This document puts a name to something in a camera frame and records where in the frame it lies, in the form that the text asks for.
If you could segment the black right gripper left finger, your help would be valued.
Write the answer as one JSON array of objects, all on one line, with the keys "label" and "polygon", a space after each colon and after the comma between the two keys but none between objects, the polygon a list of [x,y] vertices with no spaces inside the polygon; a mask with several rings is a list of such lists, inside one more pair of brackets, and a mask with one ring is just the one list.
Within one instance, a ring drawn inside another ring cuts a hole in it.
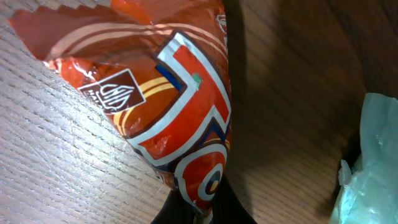
[{"label": "black right gripper left finger", "polygon": [[151,224],[193,224],[195,212],[178,190],[171,190]]}]

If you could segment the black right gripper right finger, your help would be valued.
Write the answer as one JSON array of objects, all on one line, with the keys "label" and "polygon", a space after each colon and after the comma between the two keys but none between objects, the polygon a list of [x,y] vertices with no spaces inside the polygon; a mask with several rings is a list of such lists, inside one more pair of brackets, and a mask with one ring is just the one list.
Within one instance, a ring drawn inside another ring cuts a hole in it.
[{"label": "black right gripper right finger", "polygon": [[227,177],[221,179],[213,200],[214,224],[257,224],[234,193]]}]

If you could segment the red brown chocolate bar wrapper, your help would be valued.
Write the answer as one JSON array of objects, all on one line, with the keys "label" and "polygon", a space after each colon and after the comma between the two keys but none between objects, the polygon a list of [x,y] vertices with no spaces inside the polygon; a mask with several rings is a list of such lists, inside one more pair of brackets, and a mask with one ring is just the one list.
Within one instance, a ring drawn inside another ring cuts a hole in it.
[{"label": "red brown chocolate bar wrapper", "polygon": [[31,54],[96,104],[132,149],[213,222],[231,147],[227,26],[220,0],[45,6],[9,19]]}]

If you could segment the mint green wipes pack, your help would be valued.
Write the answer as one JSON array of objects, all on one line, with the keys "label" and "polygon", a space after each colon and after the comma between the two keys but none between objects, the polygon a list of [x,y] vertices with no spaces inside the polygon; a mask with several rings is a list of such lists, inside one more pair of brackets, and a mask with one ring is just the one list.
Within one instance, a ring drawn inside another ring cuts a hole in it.
[{"label": "mint green wipes pack", "polygon": [[366,94],[359,133],[354,166],[341,161],[330,224],[397,224],[397,99]]}]

